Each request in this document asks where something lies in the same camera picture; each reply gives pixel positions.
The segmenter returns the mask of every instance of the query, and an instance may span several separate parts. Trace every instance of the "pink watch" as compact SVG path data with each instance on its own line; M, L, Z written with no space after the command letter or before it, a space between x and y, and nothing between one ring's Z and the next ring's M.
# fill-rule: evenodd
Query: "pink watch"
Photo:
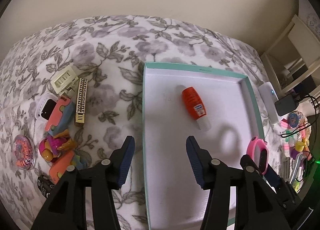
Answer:
M264 175L267 172L268 168L269 151L266 145L267 142L255 136L251 139L247 148L247 154L258 166L262 175Z

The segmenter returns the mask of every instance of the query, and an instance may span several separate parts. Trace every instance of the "black charger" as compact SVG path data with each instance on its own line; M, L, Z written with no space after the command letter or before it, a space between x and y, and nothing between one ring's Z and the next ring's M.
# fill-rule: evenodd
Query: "black charger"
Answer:
M286 115L297 109L299 101L293 94L289 94L284 98L275 102L275 107L279 116Z

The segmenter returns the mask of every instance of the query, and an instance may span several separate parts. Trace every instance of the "teal box rim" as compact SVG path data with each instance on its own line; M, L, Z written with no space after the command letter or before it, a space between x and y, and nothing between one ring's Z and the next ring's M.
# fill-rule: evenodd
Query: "teal box rim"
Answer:
M144 65L144 72L143 72L143 86L142 86L142 124L144 125L144 117L145 117L145 111L144 111L144 102L145 102L145 77L146 72L145 70L147 68L150 69L170 69L170 70L184 70L184 71L191 71L191 72L201 72L201 73L208 73L208 74L214 74L214 75L220 75L225 77L233 77L233 78L239 78L243 79L246 83L246 86L249 90L250 98L252 101L253 109L255 118L257 121L257 127L259 132L259 138L264 138L264 131L263 131L263 125L261 121L260 111L257 104L256 97L253 92L252 85L250 83L250 80L248 76L239 74L233 71L224 70L224 69L217 69L212 67L204 67L204 66L197 66L197 65L189 65L189 64L178 64L178 63L165 63L165 62L146 62ZM143 175L144 175L144 188L145 188L145 199L146 199L146 208L147 208L147 219L148 219L148 228L151 230L150 227L150 212L149 212L149 206L148 206L148 189L147 189L147 177L146 177L146 154L145 154L145 132L144 132L144 126L142 130L142 152L143 152ZM228 220L228 226L235 223L235 218L231 218Z

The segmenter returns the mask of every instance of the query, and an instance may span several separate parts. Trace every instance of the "orange bottle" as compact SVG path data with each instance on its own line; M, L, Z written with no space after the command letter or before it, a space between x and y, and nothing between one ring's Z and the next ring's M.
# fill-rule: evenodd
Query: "orange bottle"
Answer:
M182 100L188 113L198 122L200 129L204 131L210 130L211 124L197 91L193 87L184 89L182 91Z

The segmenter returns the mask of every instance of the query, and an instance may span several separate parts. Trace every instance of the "screw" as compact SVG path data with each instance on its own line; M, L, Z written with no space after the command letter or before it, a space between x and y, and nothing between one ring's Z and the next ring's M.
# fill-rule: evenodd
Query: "screw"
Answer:
M69 171L69 172L72 172L72 171L74 171L75 170L75 166L73 166L73 165L69 165L68 167L67 167L67 171Z
M105 159L103 161L101 161L101 164L106 166L106 165L109 165L111 163L111 161L109 159Z
M211 164L212 165L219 165L220 164L220 161L218 159L212 159L211 160Z
M255 171L254 167L251 167L251 166L245 167L245 170L246 170L247 172L250 172L250 173L252 173L252 172Z

